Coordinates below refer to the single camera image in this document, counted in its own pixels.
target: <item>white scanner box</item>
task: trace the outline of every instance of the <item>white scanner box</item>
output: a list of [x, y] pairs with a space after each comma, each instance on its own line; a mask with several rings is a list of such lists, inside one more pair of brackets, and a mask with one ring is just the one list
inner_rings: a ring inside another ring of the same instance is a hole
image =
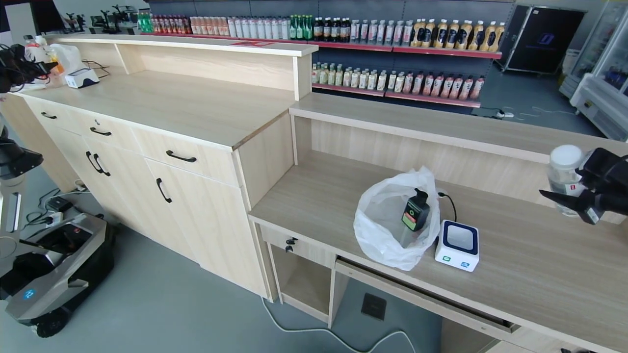
[[473, 272], [480, 262], [477, 228], [452, 220], [443, 220], [438, 235], [436, 261]]

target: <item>cabinet door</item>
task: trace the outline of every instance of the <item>cabinet door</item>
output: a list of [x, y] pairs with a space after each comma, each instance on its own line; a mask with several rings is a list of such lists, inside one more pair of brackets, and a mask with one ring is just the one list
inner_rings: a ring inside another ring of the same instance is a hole
[[147, 160], [202, 268], [266, 296], [239, 188]]
[[97, 171], [94, 152], [89, 150], [83, 137], [52, 127], [46, 127], [46, 131], [102, 208], [123, 224], [135, 222], [110, 179]]
[[111, 174], [111, 182], [131, 209], [137, 222], [129, 225], [153, 241], [193, 260], [190, 245], [159, 192], [144, 157], [122, 148], [85, 138]]

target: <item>drawer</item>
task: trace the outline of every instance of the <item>drawer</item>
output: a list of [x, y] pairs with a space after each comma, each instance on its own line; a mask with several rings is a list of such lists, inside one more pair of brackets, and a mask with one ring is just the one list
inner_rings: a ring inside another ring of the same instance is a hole
[[79, 133], [77, 122], [66, 106], [37, 98], [24, 97], [24, 100], [42, 125]]
[[133, 136], [131, 127], [119, 122], [115, 117], [81, 111], [76, 108], [69, 108], [68, 112], [77, 121], [77, 126], [80, 129], [79, 134], [102, 143], [140, 153], [138, 142]]
[[301, 240], [295, 240], [294, 244], [288, 244], [287, 241], [293, 240], [291, 236], [287, 236], [286, 234], [278, 232], [274, 229], [264, 227], [263, 225], [260, 225], [260, 228], [262, 230], [262, 238], [264, 241], [277, 246], [280, 249], [286, 249], [287, 246], [291, 246], [291, 251], [296, 255], [324, 267], [333, 268], [336, 261], [336, 255], [334, 253]]
[[146, 157], [240, 187], [231, 152], [157, 131], [133, 128], [133, 133]]
[[457, 322], [460, 325], [464, 325], [500, 340], [508, 340], [508, 338], [512, 336], [512, 330], [516, 328], [516, 325], [505, 320], [492, 317], [486, 313], [476, 312], [470, 308], [465, 308], [458, 303], [453, 303], [436, 294], [414, 289], [409, 285], [388, 278], [386, 275], [374, 273], [342, 259], [336, 260], [334, 268], [336, 272], [385, 291], [390, 295], [394, 295], [417, 307], [424, 308], [425, 310], [429, 310], [437, 315]]

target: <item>gray wall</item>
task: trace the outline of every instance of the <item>gray wall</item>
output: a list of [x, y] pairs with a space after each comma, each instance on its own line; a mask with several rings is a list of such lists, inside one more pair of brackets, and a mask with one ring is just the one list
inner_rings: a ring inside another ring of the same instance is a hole
[[604, 3], [604, 0], [517, 0], [517, 5], [540, 5], [586, 11], [587, 13], [569, 45], [569, 49], [576, 50], [582, 49], [582, 46], [585, 44], [589, 33], [593, 30], [602, 12]]

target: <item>red label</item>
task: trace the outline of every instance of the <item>red label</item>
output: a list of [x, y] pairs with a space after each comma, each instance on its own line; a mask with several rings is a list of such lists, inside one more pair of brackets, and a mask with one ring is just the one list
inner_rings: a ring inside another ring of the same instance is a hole
[[239, 41], [237, 43], [233, 43], [231, 45], [242, 45], [242, 46], [267, 46], [272, 43], [266, 41]]

